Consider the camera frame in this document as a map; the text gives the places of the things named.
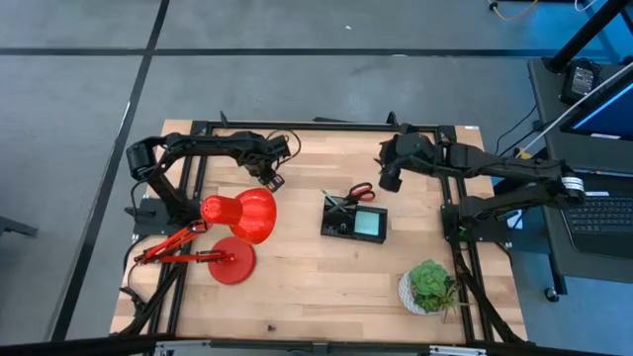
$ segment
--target metal pole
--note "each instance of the metal pole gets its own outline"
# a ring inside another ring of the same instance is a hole
[[[558,53],[545,60],[545,66],[552,72],[562,72],[565,65],[602,31],[629,1],[608,0]]]

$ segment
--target laptop keyboard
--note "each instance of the laptop keyboard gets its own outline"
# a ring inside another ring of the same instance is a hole
[[[572,233],[633,233],[633,197],[586,197],[564,213]]]

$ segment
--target red desk lamp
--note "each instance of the red desk lamp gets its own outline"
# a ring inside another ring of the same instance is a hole
[[[255,268],[255,250],[251,244],[263,242],[273,230],[277,207],[273,195],[266,189],[255,188],[235,198],[211,196],[200,207],[201,221],[192,222],[162,243],[135,258],[137,263],[208,262],[209,272],[221,283],[244,281]],[[172,256],[171,252],[207,231],[212,223],[225,224],[234,236],[218,241],[212,250],[194,255]]]

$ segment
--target laptop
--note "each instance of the laptop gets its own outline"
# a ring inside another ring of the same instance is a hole
[[[598,93],[560,130],[633,140],[633,71]],[[633,142],[630,150],[633,166]],[[572,245],[578,252],[633,259],[633,176],[574,168],[585,181],[587,198],[580,207],[562,210]]]

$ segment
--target butcher block tabletop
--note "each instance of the butcher block tabletop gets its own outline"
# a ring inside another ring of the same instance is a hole
[[[162,134],[188,134],[192,122],[167,120]],[[455,127],[459,142],[483,148],[476,127]],[[215,129],[228,135],[236,130]],[[271,131],[253,130],[268,135]],[[255,245],[257,262],[252,275],[238,285],[214,280],[206,263],[190,263],[182,297],[176,335],[195,338],[235,338],[260,340],[364,341],[402,343],[463,343],[462,318],[454,312],[414,315],[398,297],[401,276],[419,263],[432,259],[454,276],[451,251],[444,240],[440,219],[443,203],[438,179],[402,172],[399,193],[379,190],[379,165],[374,161],[379,142],[390,139],[389,132],[295,131],[301,138],[301,153],[282,165],[278,173],[286,183],[274,198],[277,221],[272,234]],[[290,135],[291,151],[297,148]],[[197,167],[197,157],[192,167]],[[188,192],[194,190],[191,169]],[[174,186],[182,172],[182,159],[166,173]],[[320,235],[323,193],[344,196],[361,182],[371,182],[377,197],[367,206],[389,211],[384,244]],[[243,167],[229,157],[209,157],[202,198],[218,194],[233,197],[260,187]],[[490,197],[490,178],[466,180],[468,195]],[[453,203],[458,197],[451,184]],[[148,188],[148,195],[155,194]],[[214,225],[192,245],[192,252],[209,250],[221,238],[231,236],[227,226]],[[132,257],[162,241],[150,236],[130,254]],[[488,298],[499,314],[520,337],[525,327],[519,307],[512,270],[507,256],[493,243],[478,243],[482,274]],[[131,277],[132,288],[149,299],[155,291],[159,264],[140,265]],[[158,327],[166,330],[171,299],[165,297]],[[475,334],[482,328],[475,299],[469,295]],[[121,293],[112,320],[113,332],[125,328],[134,318],[131,298]]]

